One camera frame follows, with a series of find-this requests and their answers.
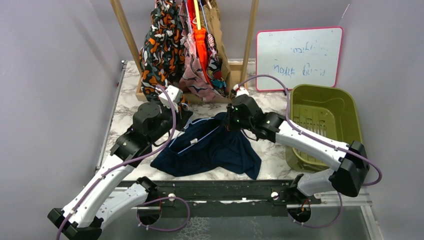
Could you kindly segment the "navy blue shorts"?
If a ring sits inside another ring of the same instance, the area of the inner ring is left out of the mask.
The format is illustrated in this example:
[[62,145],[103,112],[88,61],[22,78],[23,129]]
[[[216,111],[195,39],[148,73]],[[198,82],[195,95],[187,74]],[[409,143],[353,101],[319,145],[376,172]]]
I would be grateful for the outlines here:
[[174,177],[200,174],[218,167],[236,174],[246,174],[253,180],[260,173],[262,160],[241,131],[229,131],[224,127],[206,147],[182,155],[166,147],[152,160],[150,166]]

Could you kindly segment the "light blue wire hanger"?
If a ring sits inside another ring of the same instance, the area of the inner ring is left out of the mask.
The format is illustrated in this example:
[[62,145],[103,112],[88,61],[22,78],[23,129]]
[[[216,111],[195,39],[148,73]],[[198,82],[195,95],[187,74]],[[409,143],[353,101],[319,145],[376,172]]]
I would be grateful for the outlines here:
[[166,147],[177,155],[200,150],[224,129],[223,121],[227,113],[221,111],[214,116],[192,120]]

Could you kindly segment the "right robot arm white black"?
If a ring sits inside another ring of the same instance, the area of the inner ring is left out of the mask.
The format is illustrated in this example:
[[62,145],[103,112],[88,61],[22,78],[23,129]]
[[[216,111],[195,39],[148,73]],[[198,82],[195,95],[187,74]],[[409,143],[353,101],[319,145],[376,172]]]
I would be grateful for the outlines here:
[[287,145],[321,160],[328,169],[299,174],[288,187],[286,196],[296,204],[314,194],[336,191],[357,197],[370,170],[364,145],[332,140],[307,130],[276,112],[263,112],[246,94],[226,107],[224,127],[229,131],[248,130],[257,139]]

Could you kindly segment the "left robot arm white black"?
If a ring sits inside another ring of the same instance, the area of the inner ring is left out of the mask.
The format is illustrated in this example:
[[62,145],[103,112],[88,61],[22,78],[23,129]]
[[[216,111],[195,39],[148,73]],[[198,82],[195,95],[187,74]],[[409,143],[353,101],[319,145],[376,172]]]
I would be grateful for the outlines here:
[[53,208],[48,219],[58,228],[56,239],[97,240],[106,226],[124,212],[145,205],[148,223],[160,215],[158,187],[148,177],[140,177],[123,193],[110,194],[147,157],[159,153],[186,126],[193,112],[187,107],[170,109],[156,103],[141,104],[132,124],[119,136],[107,159],[83,190],[63,208]]

